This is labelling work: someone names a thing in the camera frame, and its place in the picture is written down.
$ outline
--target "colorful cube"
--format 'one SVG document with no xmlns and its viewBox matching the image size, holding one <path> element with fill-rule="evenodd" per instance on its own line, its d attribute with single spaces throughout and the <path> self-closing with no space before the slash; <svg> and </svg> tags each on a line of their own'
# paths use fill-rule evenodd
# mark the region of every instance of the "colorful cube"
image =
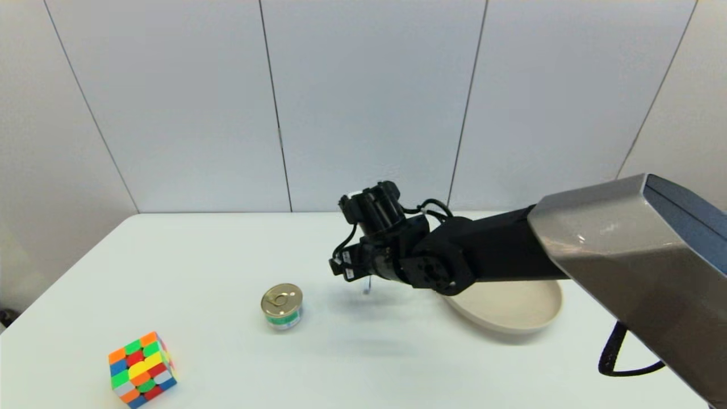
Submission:
<svg viewBox="0 0 727 409">
<path fill-rule="evenodd" d="M 111 388 L 136 409 L 177 384 L 174 363 L 157 333 L 148 333 L 108 355 Z"/>
</svg>

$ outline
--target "silver arm housing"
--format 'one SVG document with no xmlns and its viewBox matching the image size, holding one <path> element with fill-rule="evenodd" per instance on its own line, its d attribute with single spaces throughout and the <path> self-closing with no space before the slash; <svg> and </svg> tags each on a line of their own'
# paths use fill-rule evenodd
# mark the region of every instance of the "silver arm housing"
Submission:
<svg viewBox="0 0 727 409">
<path fill-rule="evenodd" d="M 727 218 L 638 175 L 546 196 L 528 223 L 550 260 L 713 408 L 727 408 Z"/>
</svg>

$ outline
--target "black cable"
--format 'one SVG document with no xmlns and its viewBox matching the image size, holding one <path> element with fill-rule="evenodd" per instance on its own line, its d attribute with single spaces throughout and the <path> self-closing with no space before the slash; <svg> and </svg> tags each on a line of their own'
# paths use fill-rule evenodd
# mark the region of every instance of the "black cable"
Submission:
<svg viewBox="0 0 727 409">
<path fill-rule="evenodd" d="M 435 206 L 441 208 L 445 212 L 445 215 L 443 215 L 443 214 L 441 214 L 439 212 L 436 212 L 434 210 L 425 210 L 425 213 L 426 214 L 431 215 L 431 216 L 434 216 L 440 223 L 443 223 L 448 218 L 454 217 L 454 215 L 452 215 L 452 212 L 449 210 L 449 207 L 447 207 L 446 204 L 440 202 L 437 199 L 426 199 L 425 201 L 422 202 L 422 204 L 420 204 L 419 206 L 417 206 L 416 209 L 407 209 L 405 207 L 402 207 L 401 209 L 407 215 L 416 215 L 417 213 L 421 213 L 422 212 L 422 209 L 426 205 L 435 205 Z"/>
<path fill-rule="evenodd" d="M 426 199 L 425 201 L 422 202 L 422 204 L 421 204 L 420 207 L 424 207 L 424 206 L 426 206 L 428 204 L 432 204 L 432 205 L 438 206 L 440 209 L 444 210 L 444 212 L 445 212 L 445 214 L 447 214 L 447 217 L 448 218 L 454 217 L 454 215 L 452 215 L 452 212 L 449 211 L 449 207 L 447 207 L 446 204 L 438 201 L 437 199 Z"/>
<path fill-rule="evenodd" d="M 646 368 L 614 370 L 616 367 L 616 358 L 619 356 L 619 351 L 621 350 L 621 345 L 624 342 L 627 331 L 628 328 L 622 322 L 618 321 L 616 323 L 614 330 L 611 332 L 611 336 L 608 337 L 606 346 L 603 347 L 601 359 L 598 361 L 598 372 L 606 376 L 639 376 L 652 373 L 666 366 L 663 361 L 658 361 Z"/>
<path fill-rule="evenodd" d="M 346 240 L 343 240 L 343 242 L 341 244 L 339 244 L 333 250 L 333 257 L 331 257 L 331 258 L 333 258 L 334 260 L 336 260 L 336 257 L 338 256 L 338 252 L 341 251 L 341 250 L 343 250 L 343 248 L 346 247 L 346 245 L 348 244 L 348 242 L 351 241 L 351 239 L 353 238 L 353 235 L 356 234 L 356 228 L 357 227 L 358 227 L 358 224 L 354 224 L 353 225 L 353 230 L 351 230 L 351 234 L 349 234 L 348 237 L 346 237 Z"/>
</svg>

